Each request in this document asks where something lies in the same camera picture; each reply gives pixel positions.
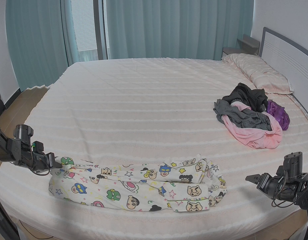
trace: mattress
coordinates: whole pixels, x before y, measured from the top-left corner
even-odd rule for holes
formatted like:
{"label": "mattress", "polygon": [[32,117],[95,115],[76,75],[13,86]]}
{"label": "mattress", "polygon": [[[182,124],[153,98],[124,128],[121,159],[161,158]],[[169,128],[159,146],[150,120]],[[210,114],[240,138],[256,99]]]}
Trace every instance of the mattress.
{"label": "mattress", "polygon": [[42,232],[73,239],[238,239],[298,209],[272,208],[245,181],[275,174],[286,154],[303,152],[308,172],[308,118],[290,95],[269,94],[285,107],[290,126],[273,149],[238,142],[217,121],[214,101],[239,83],[255,86],[222,61],[140,58],[70,66],[32,110],[26,124],[46,152],[81,164],[161,163],[196,154],[222,170],[228,194],[209,211],[136,212],[81,205],[49,194],[49,176],[3,163],[0,201],[8,214]]}

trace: pile of clothes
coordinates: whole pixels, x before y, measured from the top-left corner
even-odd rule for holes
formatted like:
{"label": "pile of clothes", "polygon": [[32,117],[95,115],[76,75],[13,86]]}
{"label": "pile of clothes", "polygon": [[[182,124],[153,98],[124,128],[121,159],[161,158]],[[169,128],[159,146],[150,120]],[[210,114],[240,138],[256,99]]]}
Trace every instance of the pile of clothes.
{"label": "pile of clothes", "polygon": [[214,102],[216,118],[244,145],[276,148],[290,119],[284,107],[268,100],[264,89],[239,83],[229,96]]}

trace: pink clothing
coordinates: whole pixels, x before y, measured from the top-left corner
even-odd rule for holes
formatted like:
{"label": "pink clothing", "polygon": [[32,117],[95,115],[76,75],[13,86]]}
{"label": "pink clothing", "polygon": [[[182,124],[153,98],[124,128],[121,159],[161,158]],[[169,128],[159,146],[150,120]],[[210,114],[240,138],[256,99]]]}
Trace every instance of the pink clothing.
{"label": "pink clothing", "polygon": [[[243,104],[242,102],[233,102],[231,106],[237,106],[240,111],[244,109],[251,109],[249,106]],[[240,128],[232,123],[227,115],[222,115],[223,122],[230,133],[244,145],[248,145],[252,148],[276,148],[283,136],[282,128],[276,119],[266,113],[262,112],[270,119],[270,124],[272,131],[261,130],[256,128]]]}

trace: green cartoon character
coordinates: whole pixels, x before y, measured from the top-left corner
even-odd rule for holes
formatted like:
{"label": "green cartoon character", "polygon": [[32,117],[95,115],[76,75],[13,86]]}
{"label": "green cartoon character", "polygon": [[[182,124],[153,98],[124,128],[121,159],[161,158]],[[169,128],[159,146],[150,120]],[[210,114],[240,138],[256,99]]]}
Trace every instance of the green cartoon character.
{"label": "green cartoon character", "polygon": [[61,163],[63,165],[72,165],[72,164],[74,164],[73,159],[70,158],[70,157],[62,157],[60,161],[61,161]]}
{"label": "green cartoon character", "polygon": [[106,197],[108,199],[111,199],[112,201],[115,201],[115,200],[119,201],[121,199],[121,194],[115,189],[110,189],[106,193],[107,193]]}

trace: nightstand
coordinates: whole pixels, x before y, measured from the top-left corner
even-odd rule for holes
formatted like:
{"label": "nightstand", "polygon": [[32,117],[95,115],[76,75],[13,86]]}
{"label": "nightstand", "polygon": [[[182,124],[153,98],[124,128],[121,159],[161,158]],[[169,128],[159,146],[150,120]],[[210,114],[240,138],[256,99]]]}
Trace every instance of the nightstand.
{"label": "nightstand", "polygon": [[258,48],[260,46],[260,42],[254,38],[249,37],[248,35],[244,34],[242,39],[237,39],[237,42],[240,45],[240,48],[232,48],[232,47],[223,47],[223,56],[229,54],[258,54]]}

